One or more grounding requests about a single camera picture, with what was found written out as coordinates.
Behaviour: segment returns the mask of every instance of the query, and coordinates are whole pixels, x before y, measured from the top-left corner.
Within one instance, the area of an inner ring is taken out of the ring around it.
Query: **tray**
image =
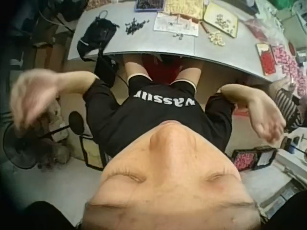
[[[161,4],[161,7],[160,8],[137,8],[138,4],[140,1],[143,1],[143,2],[153,2],[153,3],[156,3],[157,5],[159,5],[160,3]],[[135,12],[156,12],[156,11],[162,11],[164,9],[164,6],[165,6],[165,0],[137,0],[135,2],[135,5],[134,5],[134,11]]]

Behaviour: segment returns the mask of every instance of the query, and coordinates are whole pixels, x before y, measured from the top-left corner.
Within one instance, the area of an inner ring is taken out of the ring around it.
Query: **paper sheet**
[[[177,16],[174,15],[170,16],[165,13],[158,13],[153,27],[155,31],[165,31],[198,37],[198,23],[180,17],[177,21]]]

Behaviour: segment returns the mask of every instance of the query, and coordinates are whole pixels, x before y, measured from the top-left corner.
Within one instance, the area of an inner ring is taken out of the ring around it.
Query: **black beads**
[[[146,22],[148,23],[149,20],[143,21],[143,22],[139,23],[139,22],[137,22],[137,21],[135,20],[135,18],[133,18],[133,21],[132,21],[132,22],[130,22],[130,23],[125,23],[125,26],[126,26],[126,33],[127,33],[128,35],[129,35],[129,34],[134,35],[134,32],[136,32],[137,30],[143,28],[143,26],[144,26],[144,24],[145,24]]]

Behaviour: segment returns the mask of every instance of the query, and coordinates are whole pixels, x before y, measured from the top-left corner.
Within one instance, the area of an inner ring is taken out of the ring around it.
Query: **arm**
[[[261,92],[258,89],[239,84],[224,85],[220,91],[231,103],[243,105],[248,105],[249,101]]]
[[[221,88],[221,93],[232,103],[248,106],[250,122],[258,137],[273,143],[283,134],[286,122],[275,102],[265,92],[229,84]]]
[[[56,74],[58,78],[59,94],[80,93],[84,94],[98,77],[87,71],[76,71]]]
[[[11,92],[11,109],[16,127],[28,128],[59,94],[84,94],[96,78],[85,71],[55,73],[47,69],[33,69],[24,72]]]

